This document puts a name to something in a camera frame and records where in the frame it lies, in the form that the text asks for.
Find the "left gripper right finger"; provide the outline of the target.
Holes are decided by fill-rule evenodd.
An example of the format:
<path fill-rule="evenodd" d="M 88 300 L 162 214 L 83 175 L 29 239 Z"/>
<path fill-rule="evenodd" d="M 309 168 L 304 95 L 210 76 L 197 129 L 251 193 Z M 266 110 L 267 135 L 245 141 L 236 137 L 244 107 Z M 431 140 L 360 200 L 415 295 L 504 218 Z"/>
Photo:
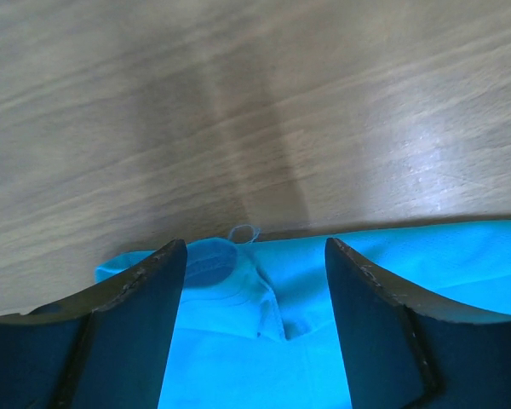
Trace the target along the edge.
<path fill-rule="evenodd" d="M 399 277 L 339 239 L 325 270 L 355 408 L 511 408 L 511 315 Z"/>

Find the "teal t shirt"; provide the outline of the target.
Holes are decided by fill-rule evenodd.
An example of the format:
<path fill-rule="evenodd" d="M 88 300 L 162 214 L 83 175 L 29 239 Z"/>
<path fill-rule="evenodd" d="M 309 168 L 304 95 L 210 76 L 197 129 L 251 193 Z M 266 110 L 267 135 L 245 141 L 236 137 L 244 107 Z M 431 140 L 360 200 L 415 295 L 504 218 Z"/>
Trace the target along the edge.
<path fill-rule="evenodd" d="M 327 238 L 208 238 L 187 266 L 162 408 L 358 408 L 331 306 Z M 511 220 L 339 233 L 375 264 L 458 302 L 511 314 Z"/>

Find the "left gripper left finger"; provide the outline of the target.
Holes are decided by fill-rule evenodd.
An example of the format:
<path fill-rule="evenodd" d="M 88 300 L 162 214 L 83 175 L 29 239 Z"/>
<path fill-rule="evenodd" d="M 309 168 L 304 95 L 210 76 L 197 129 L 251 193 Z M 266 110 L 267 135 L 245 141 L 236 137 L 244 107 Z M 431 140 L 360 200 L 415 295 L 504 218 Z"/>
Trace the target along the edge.
<path fill-rule="evenodd" d="M 180 304 L 187 247 L 28 314 L 0 316 L 0 408 L 154 408 Z"/>

